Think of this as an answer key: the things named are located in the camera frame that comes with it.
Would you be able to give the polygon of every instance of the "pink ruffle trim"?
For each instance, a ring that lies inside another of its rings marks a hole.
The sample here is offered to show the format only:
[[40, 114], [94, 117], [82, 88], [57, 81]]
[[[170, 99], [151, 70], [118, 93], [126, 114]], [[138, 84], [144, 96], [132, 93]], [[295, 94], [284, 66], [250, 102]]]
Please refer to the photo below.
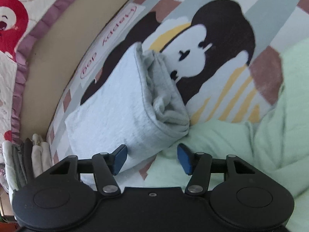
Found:
[[22, 94], [28, 75], [28, 67], [26, 59], [30, 55], [35, 42], [42, 38], [57, 21], [67, 7], [75, 0], [56, 0], [56, 2], [48, 9], [43, 18], [37, 23], [32, 31], [25, 36], [19, 44], [16, 51], [17, 72], [15, 78], [15, 86], [13, 92], [12, 104], [12, 143], [20, 143], [20, 112], [22, 107]]

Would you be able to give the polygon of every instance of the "bed sheet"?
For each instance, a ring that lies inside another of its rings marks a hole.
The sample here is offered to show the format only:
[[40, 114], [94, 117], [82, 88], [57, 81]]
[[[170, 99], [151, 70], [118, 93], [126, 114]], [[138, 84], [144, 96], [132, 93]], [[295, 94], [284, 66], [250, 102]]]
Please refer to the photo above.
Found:
[[60, 99], [47, 132], [53, 162], [72, 154], [66, 117], [134, 42], [165, 54], [192, 125], [258, 122], [278, 99], [280, 53], [309, 37], [308, 24], [309, 0], [130, 0], [91, 44]]

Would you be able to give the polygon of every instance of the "folded white cloth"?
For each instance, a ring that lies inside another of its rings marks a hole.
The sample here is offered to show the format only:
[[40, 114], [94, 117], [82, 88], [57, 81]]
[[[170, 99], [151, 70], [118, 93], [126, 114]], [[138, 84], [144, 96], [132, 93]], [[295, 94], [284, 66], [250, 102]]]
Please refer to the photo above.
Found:
[[41, 142], [40, 144], [40, 146], [34, 145], [32, 147], [31, 160], [34, 177], [38, 177], [52, 166], [48, 143]]
[[[155, 155], [188, 133], [189, 117], [163, 56], [135, 43], [106, 83], [65, 121], [79, 159], [128, 147], [121, 171]], [[93, 177], [82, 177], [93, 184]]]
[[5, 163], [5, 172], [7, 176], [7, 183], [9, 185], [9, 198], [10, 198], [10, 202], [12, 203], [14, 190], [18, 190], [16, 173], [15, 173], [14, 162], [13, 162], [12, 143], [6, 140], [2, 143], [2, 148], [3, 148], [3, 156], [4, 156], [4, 163]]

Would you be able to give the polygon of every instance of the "light green fabric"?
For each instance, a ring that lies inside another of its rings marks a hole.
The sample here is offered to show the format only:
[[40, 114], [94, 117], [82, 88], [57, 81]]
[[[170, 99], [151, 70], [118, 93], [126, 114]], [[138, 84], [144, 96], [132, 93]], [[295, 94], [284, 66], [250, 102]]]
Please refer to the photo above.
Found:
[[[235, 154], [291, 192], [295, 210], [287, 228], [309, 231], [309, 39], [288, 50], [282, 59], [284, 85], [277, 106], [258, 126], [210, 120], [191, 127], [187, 136], [157, 155], [147, 172], [146, 186], [184, 189], [190, 177], [177, 161], [179, 143], [213, 158]], [[210, 189], [222, 181], [221, 175], [212, 176]]]

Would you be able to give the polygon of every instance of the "silver bolt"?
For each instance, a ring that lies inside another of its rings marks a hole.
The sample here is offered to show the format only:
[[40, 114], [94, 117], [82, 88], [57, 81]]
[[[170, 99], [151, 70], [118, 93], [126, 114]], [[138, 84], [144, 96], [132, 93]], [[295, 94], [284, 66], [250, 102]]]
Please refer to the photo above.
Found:
[[190, 193], [200, 193], [203, 190], [204, 190], [203, 187], [201, 187], [199, 185], [192, 185], [192, 186], [188, 187], [188, 191]]
[[103, 187], [103, 192], [111, 194], [111, 193], [115, 193], [118, 190], [118, 187], [115, 185], [107, 185], [105, 187]]

